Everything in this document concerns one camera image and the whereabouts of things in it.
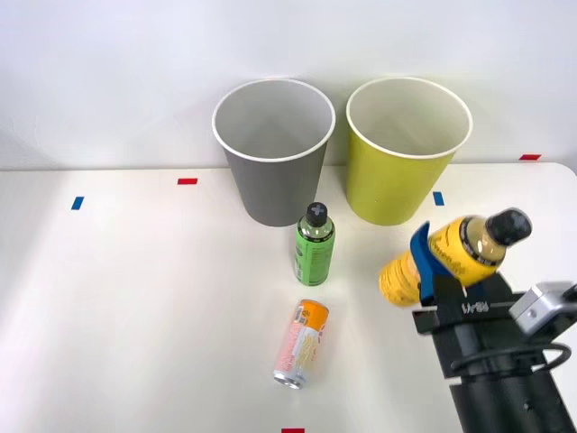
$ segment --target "can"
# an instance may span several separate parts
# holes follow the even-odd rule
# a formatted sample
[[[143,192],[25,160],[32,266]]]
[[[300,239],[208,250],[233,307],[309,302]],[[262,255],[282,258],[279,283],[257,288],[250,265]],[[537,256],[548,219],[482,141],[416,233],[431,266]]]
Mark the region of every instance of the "can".
[[[274,367],[275,381],[294,390],[307,383],[327,318],[328,308],[320,302],[298,303]]]

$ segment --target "yellow paper cup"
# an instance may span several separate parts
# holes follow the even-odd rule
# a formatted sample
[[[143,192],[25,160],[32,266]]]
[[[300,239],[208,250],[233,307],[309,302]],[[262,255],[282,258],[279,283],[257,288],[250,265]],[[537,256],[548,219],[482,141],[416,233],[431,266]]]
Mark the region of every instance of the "yellow paper cup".
[[[467,105],[421,78],[379,78],[360,86],[346,116],[347,200],[359,217],[381,226],[415,214],[472,131]]]

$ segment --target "table surface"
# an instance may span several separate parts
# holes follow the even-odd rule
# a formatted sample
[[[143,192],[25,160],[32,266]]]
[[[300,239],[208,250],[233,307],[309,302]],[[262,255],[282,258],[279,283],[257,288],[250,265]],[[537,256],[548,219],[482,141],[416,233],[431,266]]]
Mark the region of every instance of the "table surface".
[[[444,206],[430,194],[392,227],[360,220],[343,183],[323,169],[316,198],[337,237],[328,281],[308,288],[292,273],[295,227],[250,219],[229,170],[0,172],[0,431],[461,431],[432,339],[381,297],[378,272],[426,220],[516,206],[534,233],[501,267],[509,284],[577,281],[577,177],[451,165],[434,187]],[[294,391],[272,367],[303,298],[330,316]],[[560,338],[573,348],[575,328]],[[577,356],[554,377],[577,419],[575,373]]]

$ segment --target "plastic bottle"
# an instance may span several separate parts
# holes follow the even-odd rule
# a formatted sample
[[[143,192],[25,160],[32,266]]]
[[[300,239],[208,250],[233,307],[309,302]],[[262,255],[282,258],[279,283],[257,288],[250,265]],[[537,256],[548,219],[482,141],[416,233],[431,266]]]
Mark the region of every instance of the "plastic bottle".
[[[431,253],[443,266],[469,287],[493,274],[511,245],[531,234],[531,222],[519,209],[510,208],[483,218],[464,216],[429,236]],[[380,292],[402,307],[419,301],[417,266],[410,251],[387,264],[380,272]]]
[[[323,203],[308,205],[307,213],[297,223],[295,274],[307,286],[326,280],[334,246],[334,224]]]

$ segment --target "gray paper cup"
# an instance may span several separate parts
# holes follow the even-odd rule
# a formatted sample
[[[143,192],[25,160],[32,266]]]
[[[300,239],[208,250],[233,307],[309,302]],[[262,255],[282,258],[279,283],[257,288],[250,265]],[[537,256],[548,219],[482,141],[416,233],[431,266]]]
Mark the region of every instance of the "gray paper cup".
[[[331,101],[294,79],[253,81],[223,97],[213,132],[253,219],[289,226],[305,214],[334,122]]]

